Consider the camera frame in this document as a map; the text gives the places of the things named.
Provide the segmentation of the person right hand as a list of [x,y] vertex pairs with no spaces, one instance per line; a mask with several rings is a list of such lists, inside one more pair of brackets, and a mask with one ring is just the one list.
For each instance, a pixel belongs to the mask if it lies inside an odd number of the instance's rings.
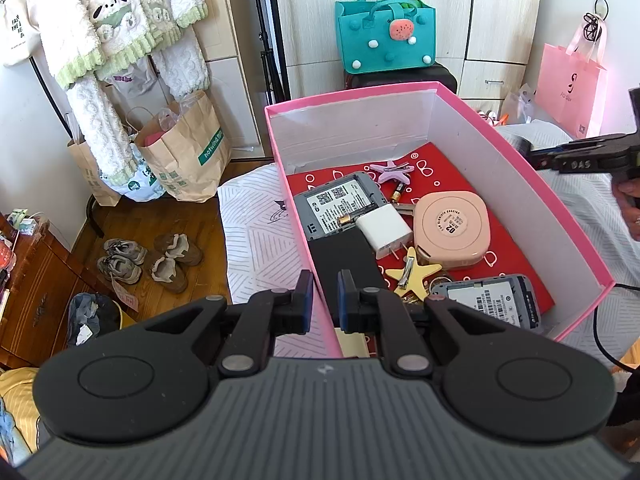
[[636,205],[636,199],[640,197],[640,181],[638,179],[622,181],[613,178],[612,194],[620,208],[620,214],[629,235],[638,242],[640,240],[640,209]]

